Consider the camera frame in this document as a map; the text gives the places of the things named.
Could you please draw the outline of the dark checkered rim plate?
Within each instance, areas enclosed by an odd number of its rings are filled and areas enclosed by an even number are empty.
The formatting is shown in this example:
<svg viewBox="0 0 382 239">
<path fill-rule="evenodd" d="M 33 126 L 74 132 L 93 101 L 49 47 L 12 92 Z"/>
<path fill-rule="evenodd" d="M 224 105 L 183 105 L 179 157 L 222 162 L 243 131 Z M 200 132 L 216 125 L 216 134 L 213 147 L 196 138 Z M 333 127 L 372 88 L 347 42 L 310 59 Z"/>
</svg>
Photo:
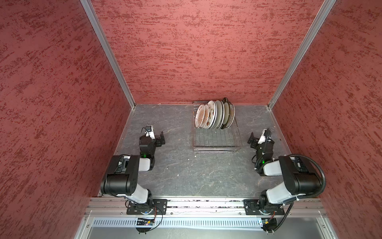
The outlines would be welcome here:
<svg viewBox="0 0 382 239">
<path fill-rule="evenodd" d="M 229 100 L 227 98 L 223 98 L 223 109 L 224 109 L 224 116 L 223 121 L 221 125 L 221 129 L 224 129 L 227 126 L 229 115 L 230 115 L 230 106 L 229 106 Z"/>
</svg>

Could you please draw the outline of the plain cream white plate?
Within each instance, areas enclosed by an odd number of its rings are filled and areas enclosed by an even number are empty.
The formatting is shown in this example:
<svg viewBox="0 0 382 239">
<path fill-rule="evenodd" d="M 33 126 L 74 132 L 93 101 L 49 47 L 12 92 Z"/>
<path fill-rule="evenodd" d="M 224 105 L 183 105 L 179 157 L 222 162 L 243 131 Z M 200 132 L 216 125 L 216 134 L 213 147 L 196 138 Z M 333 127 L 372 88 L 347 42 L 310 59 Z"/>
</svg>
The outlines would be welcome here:
<svg viewBox="0 0 382 239">
<path fill-rule="evenodd" d="M 216 106 L 216 121 L 213 128 L 220 128 L 223 121 L 223 102 L 221 100 L 217 100 Z"/>
</svg>

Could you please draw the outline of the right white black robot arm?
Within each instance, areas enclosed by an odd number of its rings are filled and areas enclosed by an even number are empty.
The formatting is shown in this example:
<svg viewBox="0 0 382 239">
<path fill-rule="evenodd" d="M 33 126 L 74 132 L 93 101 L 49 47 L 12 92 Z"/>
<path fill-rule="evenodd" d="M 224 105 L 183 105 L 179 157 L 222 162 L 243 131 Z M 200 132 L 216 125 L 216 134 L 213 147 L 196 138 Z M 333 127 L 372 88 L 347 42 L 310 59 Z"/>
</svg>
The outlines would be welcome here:
<svg viewBox="0 0 382 239">
<path fill-rule="evenodd" d="M 263 130 L 256 138 L 250 135 L 247 143 L 255 149 L 251 161 L 260 176 L 281 176 L 283 182 L 264 190 L 254 206 L 263 215 L 276 212 L 284 205 L 304 198 L 315 198 L 323 193 L 326 187 L 326 176 L 323 169 L 310 157 L 300 154 L 289 154 L 273 158 L 275 142 L 270 129 Z"/>
</svg>

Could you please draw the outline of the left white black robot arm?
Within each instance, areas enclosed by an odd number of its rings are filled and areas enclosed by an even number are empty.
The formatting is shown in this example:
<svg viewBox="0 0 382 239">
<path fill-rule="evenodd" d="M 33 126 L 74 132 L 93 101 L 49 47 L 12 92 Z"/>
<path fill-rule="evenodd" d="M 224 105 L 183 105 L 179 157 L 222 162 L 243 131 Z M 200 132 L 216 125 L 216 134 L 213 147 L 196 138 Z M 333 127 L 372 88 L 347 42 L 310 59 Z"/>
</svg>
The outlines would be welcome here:
<svg viewBox="0 0 382 239">
<path fill-rule="evenodd" d="M 114 155 L 100 184 L 103 195 L 122 197 L 136 206 L 142 214 L 154 209 L 152 193 L 138 184 L 138 173 L 151 171 L 155 165 L 155 151 L 166 143 L 163 132 L 158 137 L 148 131 L 139 138 L 139 155 Z"/>
</svg>

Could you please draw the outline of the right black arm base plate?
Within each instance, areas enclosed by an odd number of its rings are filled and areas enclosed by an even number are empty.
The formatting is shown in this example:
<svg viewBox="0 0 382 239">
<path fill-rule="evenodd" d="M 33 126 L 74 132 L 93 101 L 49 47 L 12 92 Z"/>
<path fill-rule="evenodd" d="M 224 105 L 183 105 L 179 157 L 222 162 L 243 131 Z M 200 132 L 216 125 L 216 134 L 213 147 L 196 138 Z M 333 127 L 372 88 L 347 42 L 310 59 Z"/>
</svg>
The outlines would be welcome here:
<svg viewBox="0 0 382 239">
<path fill-rule="evenodd" d="M 246 215 L 255 216 L 281 216 L 284 215 L 284 208 L 279 204 L 271 204 L 267 200 L 258 199 L 243 200 L 244 210 Z"/>
</svg>

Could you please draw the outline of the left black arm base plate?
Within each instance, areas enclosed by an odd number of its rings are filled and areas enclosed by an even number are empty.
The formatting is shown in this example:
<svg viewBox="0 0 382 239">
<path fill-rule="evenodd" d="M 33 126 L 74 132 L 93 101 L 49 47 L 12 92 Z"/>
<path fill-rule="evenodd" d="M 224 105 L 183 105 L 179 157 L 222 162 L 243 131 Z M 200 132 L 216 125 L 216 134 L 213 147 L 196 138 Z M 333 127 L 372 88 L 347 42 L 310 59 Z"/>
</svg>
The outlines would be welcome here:
<svg viewBox="0 0 382 239">
<path fill-rule="evenodd" d="M 167 204 L 167 199 L 153 199 L 148 204 L 129 202 L 127 205 L 126 214 L 139 216 L 161 216 L 166 214 Z"/>
</svg>

